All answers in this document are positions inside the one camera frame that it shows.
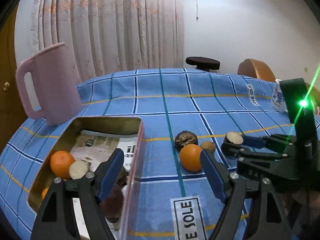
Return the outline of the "brass door knob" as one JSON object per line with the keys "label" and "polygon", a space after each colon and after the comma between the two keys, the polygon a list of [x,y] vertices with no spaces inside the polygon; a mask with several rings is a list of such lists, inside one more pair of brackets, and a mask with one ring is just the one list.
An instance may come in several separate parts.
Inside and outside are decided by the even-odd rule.
{"label": "brass door knob", "polygon": [[3,90],[7,91],[10,88],[10,83],[9,82],[5,82],[4,86],[3,86]]}

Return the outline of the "white blue floral cup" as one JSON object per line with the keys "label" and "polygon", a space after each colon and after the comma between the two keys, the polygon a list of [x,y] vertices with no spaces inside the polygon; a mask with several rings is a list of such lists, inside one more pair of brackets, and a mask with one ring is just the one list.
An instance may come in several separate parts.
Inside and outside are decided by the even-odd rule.
{"label": "white blue floral cup", "polygon": [[280,87],[281,79],[276,79],[274,83],[271,105],[272,107],[279,112],[287,112],[287,107]]}

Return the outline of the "gold metal tin tray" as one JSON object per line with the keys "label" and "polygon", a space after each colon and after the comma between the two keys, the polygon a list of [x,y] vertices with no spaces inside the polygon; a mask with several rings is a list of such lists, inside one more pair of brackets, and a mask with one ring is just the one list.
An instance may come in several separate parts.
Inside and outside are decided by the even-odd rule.
{"label": "gold metal tin tray", "polygon": [[45,158],[28,196],[32,239],[129,239],[144,163],[138,117],[74,119]]}

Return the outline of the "pink floral curtain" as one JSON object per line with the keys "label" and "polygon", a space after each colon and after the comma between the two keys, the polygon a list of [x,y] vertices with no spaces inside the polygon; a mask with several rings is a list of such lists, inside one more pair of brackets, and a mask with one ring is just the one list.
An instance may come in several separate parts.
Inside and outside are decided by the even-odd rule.
{"label": "pink floral curtain", "polygon": [[31,51],[63,42],[80,81],[183,65],[182,0],[34,0]]}

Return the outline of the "cut brown fruit half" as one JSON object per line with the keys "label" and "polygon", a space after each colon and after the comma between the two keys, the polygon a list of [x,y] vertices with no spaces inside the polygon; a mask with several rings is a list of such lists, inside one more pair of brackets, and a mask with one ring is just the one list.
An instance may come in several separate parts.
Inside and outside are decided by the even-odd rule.
{"label": "cut brown fruit half", "polygon": [[75,180],[82,178],[89,171],[89,164],[83,160],[76,160],[69,167],[69,176]]}

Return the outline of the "dark brown passion fruit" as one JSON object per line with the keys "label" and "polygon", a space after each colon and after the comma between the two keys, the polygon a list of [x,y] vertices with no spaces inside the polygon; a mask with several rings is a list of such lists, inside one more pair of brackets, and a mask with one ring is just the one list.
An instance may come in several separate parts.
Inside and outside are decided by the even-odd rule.
{"label": "dark brown passion fruit", "polygon": [[119,185],[121,188],[127,185],[127,178],[128,178],[128,172],[125,170],[125,167],[122,167],[120,169],[120,172],[118,174],[118,177],[116,179],[116,184]]}

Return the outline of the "printed paper sheet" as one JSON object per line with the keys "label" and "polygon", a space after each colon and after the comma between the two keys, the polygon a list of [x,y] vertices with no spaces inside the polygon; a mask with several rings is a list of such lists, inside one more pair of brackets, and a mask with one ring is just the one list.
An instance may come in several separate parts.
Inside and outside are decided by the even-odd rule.
{"label": "printed paper sheet", "polygon": [[[116,148],[119,148],[124,152],[123,167],[125,167],[125,170],[129,173],[131,170],[137,139],[137,134],[117,135],[83,129],[80,131],[80,134],[71,149],[71,155],[74,157],[75,161],[83,160],[88,162],[88,172],[95,172],[100,163],[107,161],[113,151]],[[126,189],[127,185],[121,188],[124,199],[126,196]],[[121,217],[120,221],[115,224],[110,223],[107,219],[106,221],[115,239],[119,239]]]}

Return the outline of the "purple round fruit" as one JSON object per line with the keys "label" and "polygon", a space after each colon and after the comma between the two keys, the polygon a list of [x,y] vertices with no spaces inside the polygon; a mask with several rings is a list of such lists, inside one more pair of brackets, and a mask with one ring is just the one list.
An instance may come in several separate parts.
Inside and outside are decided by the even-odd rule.
{"label": "purple round fruit", "polygon": [[124,205],[124,195],[121,190],[121,187],[118,184],[115,184],[112,187],[110,195],[100,203],[100,208],[104,217],[110,223],[117,223],[120,221],[122,209]]}

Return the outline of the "blue plaid tablecloth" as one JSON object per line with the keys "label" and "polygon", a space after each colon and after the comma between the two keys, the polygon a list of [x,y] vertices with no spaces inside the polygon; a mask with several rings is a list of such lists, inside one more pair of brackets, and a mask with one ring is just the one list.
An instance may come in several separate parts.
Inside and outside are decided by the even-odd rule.
{"label": "blue plaid tablecloth", "polygon": [[[119,72],[78,85],[83,107],[77,117],[136,116],[143,123],[137,222],[129,226],[127,239],[178,239],[178,230],[192,219],[197,231],[185,228],[185,235],[210,236],[223,204],[203,172],[191,174],[181,167],[174,137],[187,130],[199,143],[211,140],[215,158],[233,172],[236,160],[220,150],[227,132],[295,134],[288,115],[271,105],[273,88],[274,83],[251,77],[193,69]],[[27,203],[31,186],[71,122],[48,126],[44,118],[27,119],[1,154],[1,209],[21,239],[30,239],[36,217]]]}

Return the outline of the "dark round stool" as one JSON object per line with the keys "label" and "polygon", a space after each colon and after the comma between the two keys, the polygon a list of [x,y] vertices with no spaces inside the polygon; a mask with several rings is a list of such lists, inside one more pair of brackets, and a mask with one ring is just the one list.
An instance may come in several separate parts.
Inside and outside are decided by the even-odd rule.
{"label": "dark round stool", "polygon": [[207,57],[187,57],[185,62],[190,66],[195,66],[198,70],[206,72],[220,69],[220,61]]}

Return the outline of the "pink plastic pitcher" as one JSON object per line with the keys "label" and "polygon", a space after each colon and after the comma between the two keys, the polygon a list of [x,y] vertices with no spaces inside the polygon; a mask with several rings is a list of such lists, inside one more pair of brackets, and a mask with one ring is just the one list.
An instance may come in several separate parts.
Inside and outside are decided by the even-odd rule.
{"label": "pink plastic pitcher", "polygon": [[[45,118],[50,126],[63,124],[81,109],[73,51],[64,42],[51,45],[21,62],[16,83],[25,113],[37,120]],[[30,73],[40,109],[31,105],[24,76]]]}

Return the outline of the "brown wooden door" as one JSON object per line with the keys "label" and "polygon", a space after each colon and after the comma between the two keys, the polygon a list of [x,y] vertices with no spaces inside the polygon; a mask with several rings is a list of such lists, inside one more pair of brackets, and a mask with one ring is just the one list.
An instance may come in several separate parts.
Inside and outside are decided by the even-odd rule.
{"label": "brown wooden door", "polygon": [[[16,85],[15,57],[15,22],[18,7],[15,7],[1,29],[1,68],[0,68],[0,150],[27,119]],[[3,90],[5,82],[10,83],[7,91]]]}

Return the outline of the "brown wooden chair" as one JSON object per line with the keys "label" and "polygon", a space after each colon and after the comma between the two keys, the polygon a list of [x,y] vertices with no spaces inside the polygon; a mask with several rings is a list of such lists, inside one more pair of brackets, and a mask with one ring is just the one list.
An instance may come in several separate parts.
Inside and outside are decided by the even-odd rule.
{"label": "brown wooden chair", "polygon": [[275,82],[276,80],[276,77],[269,66],[263,61],[255,59],[245,59],[240,63],[238,74],[269,82]]}

